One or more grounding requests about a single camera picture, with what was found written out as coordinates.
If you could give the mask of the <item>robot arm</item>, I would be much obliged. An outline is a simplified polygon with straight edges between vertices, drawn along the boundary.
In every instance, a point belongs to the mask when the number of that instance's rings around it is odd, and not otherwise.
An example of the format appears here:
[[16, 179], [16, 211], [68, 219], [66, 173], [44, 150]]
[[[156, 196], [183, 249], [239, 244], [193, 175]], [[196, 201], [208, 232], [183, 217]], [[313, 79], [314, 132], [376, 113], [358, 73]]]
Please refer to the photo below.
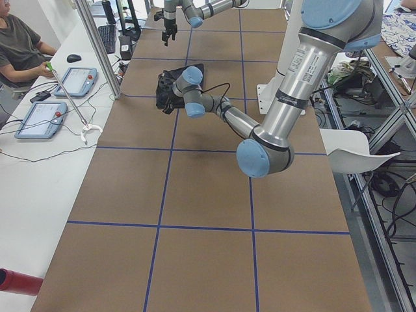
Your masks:
[[204, 92], [203, 74], [195, 66], [172, 83], [163, 111], [170, 114], [183, 108], [191, 118], [216, 114], [242, 137], [237, 162], [247, 176], [284, 171], [294, 159], [289, 134], [336, 54], [376, 46], [382, 17], [381, 1], [295, 1], [289, 19], [299, 26], [285, 35], [297, 36], [299, 42], [290, 52], [289, 67], [261, 123], [234, 107], [226, 96]]
[[245, 0], [217, 0], [207, 3], [201, 7], [196, 7], [192, 0], [168, 0], [164, 1], [164, 8], [161, 11], [164, 21], [164, 31], [162, 32], [162, 41], [168, 46], [168, 41], [176, 39], [177, 21], [176, 11], [180, 8], [192, 28], [198, 28], [204, 20], [213, 17], [225, 10], [231, 8], [240, 8], [248, 1]]

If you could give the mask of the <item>person's hand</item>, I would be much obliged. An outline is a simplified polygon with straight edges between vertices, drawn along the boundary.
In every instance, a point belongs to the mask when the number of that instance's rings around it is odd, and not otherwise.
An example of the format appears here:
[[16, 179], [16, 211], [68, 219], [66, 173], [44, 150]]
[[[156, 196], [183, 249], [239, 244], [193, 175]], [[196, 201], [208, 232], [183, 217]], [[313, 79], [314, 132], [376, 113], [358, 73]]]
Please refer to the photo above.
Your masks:
[[52, 78], [53, 72], [49, 69], [49, 62], [43, 62], [37, 67], [38, 75], [42, 77]]

